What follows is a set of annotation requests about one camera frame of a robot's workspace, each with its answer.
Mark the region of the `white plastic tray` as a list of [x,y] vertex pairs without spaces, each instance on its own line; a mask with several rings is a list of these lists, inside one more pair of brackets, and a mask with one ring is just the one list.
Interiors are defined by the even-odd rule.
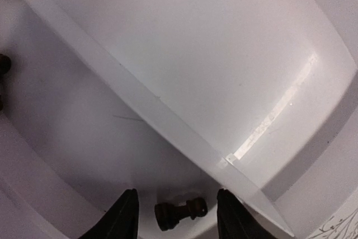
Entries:
[[315,0],[25,1],[181,153],[298,235],[275,201],[357,77]]

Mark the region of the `dark chess pawn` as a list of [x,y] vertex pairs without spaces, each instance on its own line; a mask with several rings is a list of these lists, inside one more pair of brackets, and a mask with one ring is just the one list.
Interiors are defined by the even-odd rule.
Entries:
[[204,198],[198,197],[187,200],[184,205],[160,203],[154,206],[154,214],[161,231],[174,229],[181,220],[202,218],[208,213],[208,206]]

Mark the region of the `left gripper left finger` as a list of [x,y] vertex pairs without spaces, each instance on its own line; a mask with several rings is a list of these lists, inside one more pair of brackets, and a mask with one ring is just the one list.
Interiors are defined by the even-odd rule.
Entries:
[[138,224],[138,192],[136,189],[127,189],[105,215],[81,235],[81,238],[138,238]]

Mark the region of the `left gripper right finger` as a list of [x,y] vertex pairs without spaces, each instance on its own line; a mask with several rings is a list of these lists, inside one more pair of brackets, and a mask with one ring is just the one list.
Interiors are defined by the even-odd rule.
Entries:
[[219,238],[275,238],[255,220],[252,214],[229,190],[220,189],[217,194],[217,201]]

